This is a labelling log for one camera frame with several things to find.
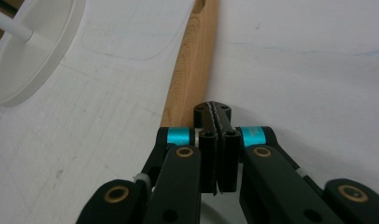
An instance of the white spool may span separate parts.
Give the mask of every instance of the white spool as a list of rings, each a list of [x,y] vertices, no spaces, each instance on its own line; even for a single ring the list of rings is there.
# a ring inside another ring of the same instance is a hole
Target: white spool
[[[0,105],[21,104],[47,81],[71,44],[84,7],[85,0],[26,0],[14,21],[0,15],[1,28],[13,34],[0,41]]]
[[[0,12],[0,29],[8,32],[26,42],[32,37],[33,31],[12,20],[9,16]]]

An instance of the cyan band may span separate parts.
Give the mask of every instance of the cyan band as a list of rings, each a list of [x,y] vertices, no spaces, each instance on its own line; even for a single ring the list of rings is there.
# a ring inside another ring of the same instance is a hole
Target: cyan band
[[[265,133],[260,126],[240,127],[242,129],[245,147],[257,144],[265,144]]]
[[[190,144],[190,128],[169,128],[167,131],[167,143],[177,146]]]

